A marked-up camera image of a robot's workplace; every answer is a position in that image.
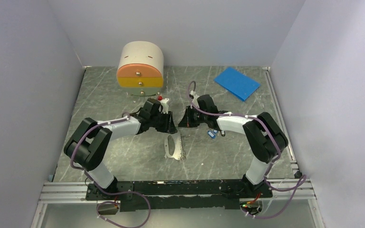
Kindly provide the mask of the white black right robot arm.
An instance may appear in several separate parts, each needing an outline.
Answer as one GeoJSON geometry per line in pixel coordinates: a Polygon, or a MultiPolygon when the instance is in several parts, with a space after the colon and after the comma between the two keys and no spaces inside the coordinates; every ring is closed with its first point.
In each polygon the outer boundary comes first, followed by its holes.
{"type": "Polygon", "coordinates": [[[222,136],[227,131],[246,136],[254,158],[243,175],[242,191],[248,197],[256,196],[260,189],[266,187],[265,177],[273,162],[288,146],[286,135],[270,113],[238,115],[220,111],[210,95],[198,96],[194,91],[188,94],[188,98],[190,105],[186,106],[179,127],[194,128],[203,123],[222,136]]]}

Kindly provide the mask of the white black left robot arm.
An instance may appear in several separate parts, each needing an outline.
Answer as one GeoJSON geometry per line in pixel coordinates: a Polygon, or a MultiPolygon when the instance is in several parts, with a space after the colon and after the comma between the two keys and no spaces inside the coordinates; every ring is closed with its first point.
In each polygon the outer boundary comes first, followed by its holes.
{"type": "Polygon", "coordinates": [[[177,133],[168,98],[148,98],[134,113],[123,113],[119,119],[96,121],[83,119],[64,146],[64,154],[74,169],[83,170],[106,200],[115,197],[118,180],[103,162],[108,144],[113,139],[138,135],[154,128],[161,133],[177,133]]]}

